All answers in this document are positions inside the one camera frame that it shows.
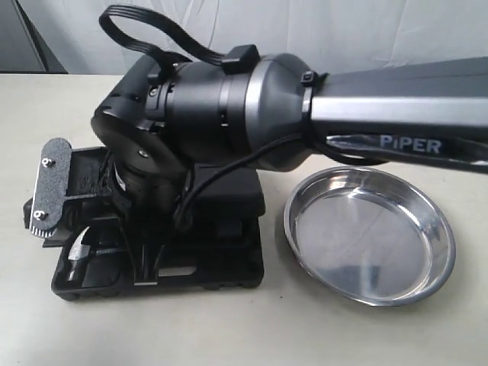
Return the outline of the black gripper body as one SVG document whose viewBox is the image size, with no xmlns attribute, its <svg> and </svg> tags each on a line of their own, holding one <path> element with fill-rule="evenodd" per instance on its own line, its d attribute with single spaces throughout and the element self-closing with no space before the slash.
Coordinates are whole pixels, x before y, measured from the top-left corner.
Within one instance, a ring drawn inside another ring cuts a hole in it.
<svg viewBox="0 0 488 366">
<path fill-rule="evenodd" d="M 168 221 L 187 191 L 190 167 L 180 162 L 139 166 L 148 161 L 148 157 L 136 155 L 134 162 L 125 162 L 108 151 L 99 169 L 100 185 L 125 227 Z"/>
</svg>

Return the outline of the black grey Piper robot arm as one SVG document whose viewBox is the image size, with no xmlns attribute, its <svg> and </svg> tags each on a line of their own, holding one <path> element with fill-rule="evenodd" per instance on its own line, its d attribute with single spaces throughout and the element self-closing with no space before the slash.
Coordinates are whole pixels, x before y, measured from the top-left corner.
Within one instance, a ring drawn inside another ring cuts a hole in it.
<svg viewBox="0 0 488 366">
<path fill-rule="evenodd" d="M 455 59 L 318 74 L 298 56 L 254 46 L 223 60 L 141 57 L 95 109 L 111 179 L 130 202 L 125 243 L 137 284 L 155 284 L 165 247 L 191 221 L 209 181 L 242 168 L 288 172 L 321 154 L 487 171 L 487 60 Z"/>
</svg>

